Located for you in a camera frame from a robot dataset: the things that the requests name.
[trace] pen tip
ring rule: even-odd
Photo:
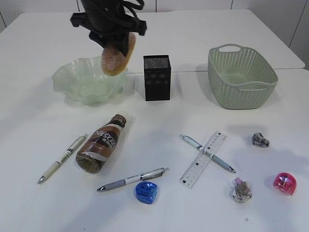
[[[102,186],[97,189],[97,192],[104,192],[104,191],[106,191],[105,186]]]
[[[228,167],[229,171],[232,172],[232,173],[236,173],[236,171],[234,170],[234,168],[232,167]]]
[[[42,177],[39,179],[38,184],[42,183],[44,180],[45,180],[45,176],[42,176]]]

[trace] silver pen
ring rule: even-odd
[[[162,176],[164,172],[168,171],[169,168],[159,168],[150,172],[142,173],[140,175],[131,176],[126,179],[118,180],[116,182],[112,182],[110,184],[104,185],[97,189],[97,192],[104,192],[114,188],[122,187],[128,184],[132,184],[134,182],[149,180],[152,178],[157,178]]]
[[[197,141],[195,141],[193,138],[186,136],[186,135],[179,135],[185,142],[190,144],[192,147],[195,147],[196,150],[202,152],[204,155],[208,156],[211,158],[211,154],[207,152],[206,150],[203,149],[203,146],[199,144]],[[225,170],[229,171],[230,173],[236,173],[234,168],[232,168],[228,163],[225,163],[222,159],[220,159],[217,156],[212,156],[211,158],[212,161],[214,161],[216,164],[224,168]]]
[[[38,181],[38,184],[43,183],[46,179],[52,176],[55,171],[74,153],[74,151],[83,143],[86,139],[87,134],[80,136],[78,139],[72,143],[71,146],[67,149],[67,151],[41,176]]]

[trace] green plastic basket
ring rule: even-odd
[[[223,47],[238,51],[225,52]],[[225,44],[209,51],[208,78],[218,103],[227,109],[256,109],[277,85],[278,77],[256,50]]]

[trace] white table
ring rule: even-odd
[[[145,102],[142,74],[130,74],[122,97],[74,108],[53,92],[50,71],[21,75],[19,70],[11,78],[1,70],[0,231],[308,231],[308,71],[277,70],[279,82],[269,100],[259,109],[238,111],[218,105],[206,72],[173,73],[170,101]],[[92,133],[119,110],[132,118],[98,174],[79,168],[73,155],[46,183],[36,185],[78,135]],[[237,174],[211,163],[189,189],[179,179],[197,152],[177,136],[204,143],[215,130],[228,135],[218,156]],[[269,148],[252,146],[257,131],[270,140]],[[160,167],[170,171],[153,180],[159,186],[153,205],[134,198],[135,184],[96,192],[106,183]],[[280,172],[296,178],[293,196],[272,187]],[[253,186],[253,198],[244,204],[229,196],[238,176]]]
[[[100,56],[89,31],[70,23],[71,13],[26,13],[0,34],[0,68],[20,63],[54,71],[77,58]],[[305,64],[251,11],[140,13],[148,29],[138,36],[129,73],[143,72],[144,55],[169,55],[173,72],[206,71],[208,51],[223,44],[256,49],[274,69]]]

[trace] coffee bottle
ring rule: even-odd
[[[120,132],[126,125],[126,114],[117,113],[98,129],[76,154],[76,162],[84,170],[97,173],[114,151]]]

